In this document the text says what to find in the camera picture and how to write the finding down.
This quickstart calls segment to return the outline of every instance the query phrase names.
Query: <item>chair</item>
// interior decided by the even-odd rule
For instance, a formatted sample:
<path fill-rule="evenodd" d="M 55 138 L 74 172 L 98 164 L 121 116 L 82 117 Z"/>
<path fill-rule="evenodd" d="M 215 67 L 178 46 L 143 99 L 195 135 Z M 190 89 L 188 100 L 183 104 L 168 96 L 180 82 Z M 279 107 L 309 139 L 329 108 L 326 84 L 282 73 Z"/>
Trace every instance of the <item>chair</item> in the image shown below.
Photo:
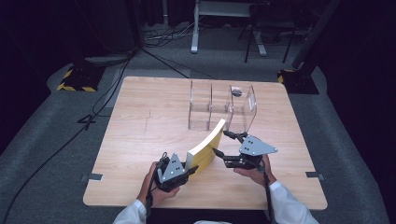
<path fill-rule="evenodd" d="M 251 5 L 249 7 L 249 13 L 249 24 L 245 26 L 244 30 L 238 37 L 238 39 L 240 39 L 248 26 L 250 26 L 245 63 L 248 62 L 251 38 L 253 37 L 253 32 L 255 31 L 276 31 L 277 35 L 274 40 L 278 40 L 279 35 L 284 32 L 291 32 L 289 44 L 286 48 L 286 52 L 282 61 L 282 63 L 284 63 L 288 56 L 291 41 L 294 38 L 294 33 L 296 30 L 296 24 L 290 15 L 288 4 L 279 1 L 269 2 L 259 0 L 255 5 Z"/>

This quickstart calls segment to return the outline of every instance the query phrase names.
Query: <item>person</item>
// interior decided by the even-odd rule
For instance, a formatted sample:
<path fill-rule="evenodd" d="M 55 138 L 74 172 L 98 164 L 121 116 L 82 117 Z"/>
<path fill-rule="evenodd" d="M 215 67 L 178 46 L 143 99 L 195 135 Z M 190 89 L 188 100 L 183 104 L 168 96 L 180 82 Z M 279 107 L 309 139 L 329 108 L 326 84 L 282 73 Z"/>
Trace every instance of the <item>person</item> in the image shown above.
<path fill-rule="evenodd" d="M 299 202 L 291 192 L 276 180 L 271 171 L 271 164 L 267 155 L 262 157 L 265 164 L 265 171 L 269 177 L 269 185 L 272 199 L 272 206 L 274 209 L 275 220 L 279 224 L 316 224 L 318 223 L 309 212 L 305 204 Z M 146 175 L 142 188 L 136 199 L 126 208 L 124 208 L 114 220 L 115 224 L 140 224 L 146 223 L 146 196 L 149 189 L 150 179 L 155 171 L 156 162 L 151 164 L 148 174 Z M 245 170 L 241 168 L 234 168 L 233 171 L 237 174 L 250 177 L 255 183 L 264 187 L 264 177 L 257 169 Z M 170 192 L 164 192 L 160 189 L 152 191 L 153 207 L 162 203 L 166 199 L 173 198 L 177 195 L 180 187 L 177 187 Z M 213 222 L 213 221 L 198 221 L 200 224 L 205 223 L 228 223 L 228 222 Z"/>

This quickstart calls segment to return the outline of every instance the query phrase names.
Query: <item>white sleeve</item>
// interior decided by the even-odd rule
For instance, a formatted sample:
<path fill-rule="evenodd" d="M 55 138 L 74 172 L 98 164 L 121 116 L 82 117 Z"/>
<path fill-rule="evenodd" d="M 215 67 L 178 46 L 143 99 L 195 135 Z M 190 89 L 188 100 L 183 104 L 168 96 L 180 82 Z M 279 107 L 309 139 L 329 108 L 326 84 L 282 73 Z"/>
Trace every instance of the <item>white sleeve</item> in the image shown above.
<path fill-rule="evenodd" d="M 144 224 L 146 223 L 146 207 L 135 199 L 131 205 L 124 208 L 116 217 L 114 224 Z"/>
<path fill-rule="evenodd" d="M 280 182 L 270 185 L 271 200 L 275 213 L 275 220 L 279 224 L 317 224 L 305 204 L 297 201 L 291 192 Z"/>

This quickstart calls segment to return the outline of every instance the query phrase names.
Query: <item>table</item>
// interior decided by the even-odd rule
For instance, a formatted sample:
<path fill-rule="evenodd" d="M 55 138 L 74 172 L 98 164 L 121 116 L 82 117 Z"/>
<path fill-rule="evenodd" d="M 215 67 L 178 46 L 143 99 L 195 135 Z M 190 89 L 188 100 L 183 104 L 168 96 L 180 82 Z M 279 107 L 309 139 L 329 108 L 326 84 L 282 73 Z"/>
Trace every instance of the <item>table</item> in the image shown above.
<path fill-rule="evenodd" d="M 327 201 L 315 172 L 289 97 L 280 83 L 231 80 L 126 77 L 100 147 L 83 201 L 87 205 L 126 206 L 138 194 L 153 161 L 166 151 L 181 161 L 187 151 L 209 134 L 188 129 L 191 81 L 248 86 L 253 85 L 257 115 L 249 133 L 277 147 L 269 155 L 279 181 L 310 209 L 325 209 Z M 222 136 L 219 150 L 239 155 L 240 144 Z M 247 177 L 225 168 L 220 158 L 182 186 L 165 208 L 252 209 L 267 208 L 265 190 Z"/>
<path fill-rule="evenodd" d="M 192 33 L 191 53 L 198 52 L 199 39 L 199 16 L 229 16 L 229 17 L 250 17 L 248 8 L 251 3 L 234 3 L 234 2 L 212 2 L 212 1 L 195 1 L 194 10 L 194 31 Z M 261 56 L 267 56 L 267 51 L 262 43 L 262 32 L 255 32 L 257 47 Z"/>

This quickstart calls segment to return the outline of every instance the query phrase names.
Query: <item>yellow book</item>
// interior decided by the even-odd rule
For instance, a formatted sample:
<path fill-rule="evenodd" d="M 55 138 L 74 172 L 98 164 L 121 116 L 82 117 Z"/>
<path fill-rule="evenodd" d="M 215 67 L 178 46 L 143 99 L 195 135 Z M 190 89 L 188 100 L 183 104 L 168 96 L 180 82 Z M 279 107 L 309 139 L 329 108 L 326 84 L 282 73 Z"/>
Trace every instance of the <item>yellow book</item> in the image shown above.
<path fill-rule="evenodd" d="M 198 170 L 196 170 L 195 173 L 199 174 L 210 164 L 210 162 L 212 162 L 215 157 L 215 153 L 212 148 L 219 147 L 225 123 L 225 119 L 221 119 L 215 129 L 213 129 L 204 141 L 187 152 L 186 170 L 198 165 Z"/>

